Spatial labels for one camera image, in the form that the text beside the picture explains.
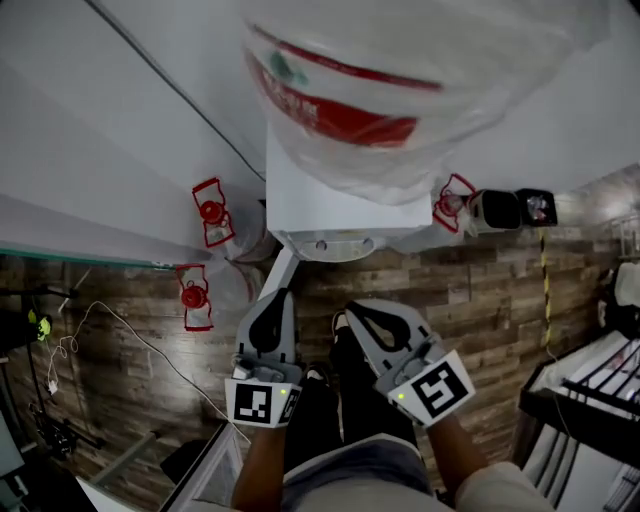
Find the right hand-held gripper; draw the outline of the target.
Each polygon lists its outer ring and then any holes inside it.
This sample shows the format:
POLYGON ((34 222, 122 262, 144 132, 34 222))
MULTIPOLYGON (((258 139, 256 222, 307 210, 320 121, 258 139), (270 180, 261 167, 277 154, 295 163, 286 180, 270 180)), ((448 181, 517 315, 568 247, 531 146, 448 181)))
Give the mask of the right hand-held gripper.
POLYGON ((428 429, 476 394, 458 353, 444 350, 415 308, 362 299, 349 302, 345 313, 364 356, 380 376, 374 389, 415 424, 428 429), (395 362, 402 350, 411 351, 395 362))

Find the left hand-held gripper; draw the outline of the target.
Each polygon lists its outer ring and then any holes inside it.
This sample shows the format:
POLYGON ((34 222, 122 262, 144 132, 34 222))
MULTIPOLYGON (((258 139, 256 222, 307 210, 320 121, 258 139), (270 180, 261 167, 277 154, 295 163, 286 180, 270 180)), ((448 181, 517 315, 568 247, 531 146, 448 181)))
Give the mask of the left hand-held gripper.
POLYGON ((293 294, 280 288, 259 299, 236 332, 231 377, 225 380, 232 423, 258 428, 289 424, 301 395, 293 294))

